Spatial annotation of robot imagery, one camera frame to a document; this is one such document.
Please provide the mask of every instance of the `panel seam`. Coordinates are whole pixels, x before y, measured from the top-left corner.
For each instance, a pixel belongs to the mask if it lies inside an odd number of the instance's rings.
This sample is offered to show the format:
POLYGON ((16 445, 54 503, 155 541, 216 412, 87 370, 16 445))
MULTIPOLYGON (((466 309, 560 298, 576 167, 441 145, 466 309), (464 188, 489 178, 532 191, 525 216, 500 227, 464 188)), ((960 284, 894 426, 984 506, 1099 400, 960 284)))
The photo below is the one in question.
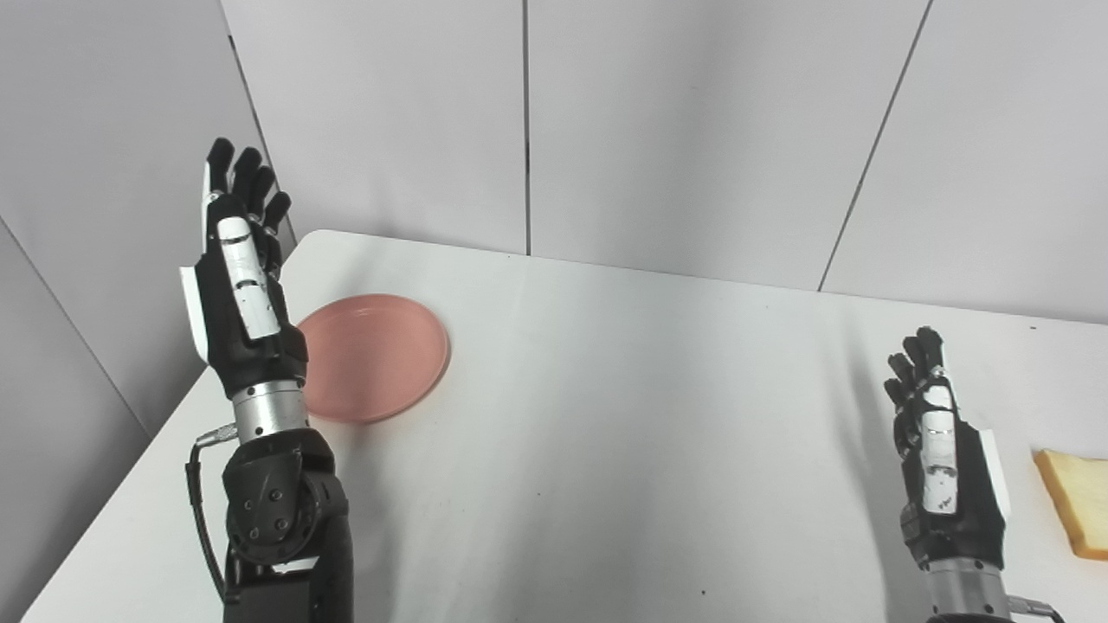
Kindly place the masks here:
POLYGON ((827 284, 828 274, 831 272, 831 264, 834 262, 834 256, 839 253, 839 245, 842 243, 842 236, 847 233, 847 225, 850 223, 850 217, 854 214, 854 206, 858 204, 858 197, 862 194, 862 185, 865 183, 865 176, 870 172, 870 165, 873 163, 873 155, 878 152, 878 144, 881 142, 881 136, 885 132, 885 125, 889 123, 889 116, 892 114, 893 104, 896 102, 896 95, 900 94, 901 85, 904 83, 904 75, 907 74, 907 68, 912 63, 912 55, 915 54, 915 47, 920 42, 920 35, 923 34, 923 27, 927 23, 927 16, 931 13, 931 6, 935 3, 935 0, 927 0, 927 6, 923 9, 923 17, 920 19, 920 25, 915 29, 915 35, 912 38, 912 45, 907 49, 907 57, 904 59, 904 64, 901 67, 900 75, 896 76, 896 85, 893 86, 892 96, 889 98, 889 104, 885 106, 885 113, 881 118, 881 125, 878 126, 878 134, 873 137, 873 144, 870 146, 870 153, 865 157, 865 165, 862 166, 862 175, 858 178, 858 185, 854 186, 854 194, 850 197, 850 205, 847 206, 847 214, 843 216, 842 225, 839 227, 839 235, 835 236, 834 246, 831 247, 831 255, 828 256, 827 265, 823 267, 823 275, 820 277, 820 285, 815 288, 815 292, 823 292, 823 286, 827 284))
POLYGON ((12 242, 16 243, 16 248, 19 249, 20 255, 22 255, 23 259, 27 261, 27 265, 30 266, 31 270, 34 272, 34 276, 38 277, 39 283, 42 284, 42 287, 45 288, 47 294, 50 295, 50 299, 53 300, 54 305, 58 306, 58 309, 62 313, 62 317, 65 318, 65 321, 69 323, 69 326, 73 329, 73 333, 76 334, 78 339, 81 340, 81 344, 84 346, 85 350, 89 351, 89 355, 92 357, 92 360, 96 364, 96 367, 100 368, 100 372, 104 375, 104 379, 107 380, 107 385, 110 385, 112 389, 115 391, 115 396, 119 397, 120 402, 123 405, 123 408, 125 408, 127 412, 131 413, 131 417, 134 418, 135 422, 138 425, 140 430, 142 430, 143 433, 145 433, 146 437, 153 441, 154 433, 152 433, 146 428, 146 423, 142 421, 142 418, 140 418, 138 415, 135 413, 134 409, 131 407, 131 404, 127 402, 127 399, 123 397, 123 392, 120 391, 120 387, 115 384, 115 379, 112 378, 112 375, 107 374, 107 368, 104 367, 103 361, 101 361, 100 357, 96 356, 96 353, 92 349, 92 345, 89 344, 89 340, 85 339, 84 334, 82 334, 81 329, 78 328, 76 323, 73 321, 73 318, 69 315, 69 312, 65 310, 65 306, 62 305, 61 299, 58 298, 58 294, 54 293, 54 289, 50 287, 49 283, 47 283, 47 279, 45 277, 43 277, 42 272, 39 270, 39 267, 31 259, 31 255, 27 253, 27 248, 23 247, 23 243, 19 242, 19 237, 16 236, 16 232, 13 232, 10 226, 8 226, 8 222, 3 218, 3 216, 0 216, 0 225, 2 225, 4 231, 8 232, 8 235, 11 236, 12 242))
POLYGON ((523 0, 523 222, 524 248, 531 255, 531 51, 527 0, 523 0))

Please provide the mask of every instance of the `robotic hand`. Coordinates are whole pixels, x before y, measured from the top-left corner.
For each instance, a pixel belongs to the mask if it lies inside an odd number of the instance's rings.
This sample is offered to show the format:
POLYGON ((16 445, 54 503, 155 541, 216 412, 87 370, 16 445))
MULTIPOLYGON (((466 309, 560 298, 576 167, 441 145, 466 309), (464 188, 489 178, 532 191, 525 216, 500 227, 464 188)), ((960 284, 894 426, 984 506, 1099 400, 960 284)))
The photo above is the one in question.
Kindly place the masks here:
POLYGON ((942 338, 922 327, 903 346, 907 357, 889 357, 896 378, 885 381, 885 391, 896 406, 893 441, 909 500, 901 531, 926 572, 929 623, 1003 622, 1013 613, 1061 621, 1048 604, 1005 593, 1007 490, 999 458, 992 435, 958 416, 942 338))
POLYGON ((235 413, 235 423, 196 440, 186 464, 189 501, 225 623, 349 623, 348 503, 330 448, 308 427, 300 391, 307 345, 277 282, 276 231, 291 201, 278 192, 265 203, 274 173, 253 147, 228 184, 233 156, 230 142, 216 140, 204 172, 203 254, 182 268, 193 341, 235 413), (235 437, 240 446, 223 472, 224 580, 204 523, 199 450, 235 437))

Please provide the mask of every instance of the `white wall panel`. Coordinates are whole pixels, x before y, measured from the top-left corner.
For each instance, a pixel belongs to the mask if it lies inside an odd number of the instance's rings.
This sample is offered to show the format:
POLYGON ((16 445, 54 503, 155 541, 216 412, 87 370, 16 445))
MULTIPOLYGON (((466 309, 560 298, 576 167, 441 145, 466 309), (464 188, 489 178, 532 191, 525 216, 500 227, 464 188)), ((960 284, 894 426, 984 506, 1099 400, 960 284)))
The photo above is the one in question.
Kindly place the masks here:
POLYGON ((936 0, 825 289, 1108 323, 1105 23, 936 0))
POLYGON ((0 84, 0 216, 156 431, 201 369, 204 156, 259 142, 218 2, 4 2, 0 84))
POLYGON ((924 6, 531 0, 535 255, 814 289, 924 6))
POLYGON ((299 235, 524 249, 520 0, 224 0, 299 235))
POLYGON ((0 621, 16 621, 148 438, 2 224, 0 344, 0 621))

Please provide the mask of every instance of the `tabletop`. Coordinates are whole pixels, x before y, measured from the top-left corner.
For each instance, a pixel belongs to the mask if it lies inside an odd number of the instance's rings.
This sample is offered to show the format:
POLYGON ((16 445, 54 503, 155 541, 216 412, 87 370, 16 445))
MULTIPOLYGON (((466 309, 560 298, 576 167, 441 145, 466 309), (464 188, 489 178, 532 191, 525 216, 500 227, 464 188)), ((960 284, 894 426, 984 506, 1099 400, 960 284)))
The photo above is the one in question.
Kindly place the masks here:
MULTIPOLYGON (((283 283, 294 321, 390 293, 451 340, 409 411, 312 421, 350 498, 360 623, 922 623, 881 389, 921 325, 966 418, 996 431, 1008 592, 1070 623, 1108 612, 1108 564, 1070 553, 1032 463, 1108 457, 1108 326, 327 231, 283 283)), ((230 419, 207 370, 24 621, 219 621, 183 466, 230 419)), ((202 456, 217 552, 233 449, 202 456)))

